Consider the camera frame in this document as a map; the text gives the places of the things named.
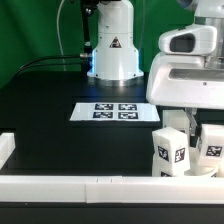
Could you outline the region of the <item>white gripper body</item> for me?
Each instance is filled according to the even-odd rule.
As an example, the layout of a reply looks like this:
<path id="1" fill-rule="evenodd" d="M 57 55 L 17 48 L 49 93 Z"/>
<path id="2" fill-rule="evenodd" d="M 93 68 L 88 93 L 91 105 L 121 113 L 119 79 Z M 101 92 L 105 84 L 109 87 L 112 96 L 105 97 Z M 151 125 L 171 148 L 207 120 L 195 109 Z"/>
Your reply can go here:
<path id="1" fill-rule="evenodd" d="M 153 105 L 224 109 L 224 70 L 206 69 L 202 56 L 154 58 L 146 99 Z"/>

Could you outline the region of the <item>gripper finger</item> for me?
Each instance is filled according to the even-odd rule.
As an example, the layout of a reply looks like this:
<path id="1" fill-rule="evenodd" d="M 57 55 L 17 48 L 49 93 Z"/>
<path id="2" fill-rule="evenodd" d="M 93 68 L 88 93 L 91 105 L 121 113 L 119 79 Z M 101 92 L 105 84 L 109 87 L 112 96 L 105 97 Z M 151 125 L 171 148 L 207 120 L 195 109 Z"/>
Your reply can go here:
<path id="1" fill-rule="evenodd" d="M 189 120 L 189 136 L 190 136 L 190 145 L 195 146 L 197 139 L 201 135 L 202 126 L 196 121 L 197 110 L 195 108 L 186 108 L 185 113 Z"/>

